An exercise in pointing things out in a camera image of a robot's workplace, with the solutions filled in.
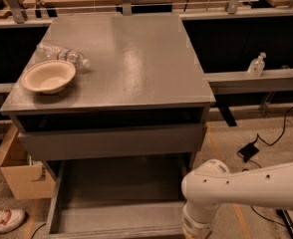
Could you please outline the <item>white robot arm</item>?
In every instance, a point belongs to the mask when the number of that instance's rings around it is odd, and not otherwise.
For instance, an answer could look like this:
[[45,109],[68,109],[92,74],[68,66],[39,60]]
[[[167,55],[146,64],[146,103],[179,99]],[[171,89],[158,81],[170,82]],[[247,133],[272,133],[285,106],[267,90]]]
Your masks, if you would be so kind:
[[183,178],[181,191],[183,228],[199,236],[224,203],[293,211],[293,162],[232,173],[225,163],[211,159]]

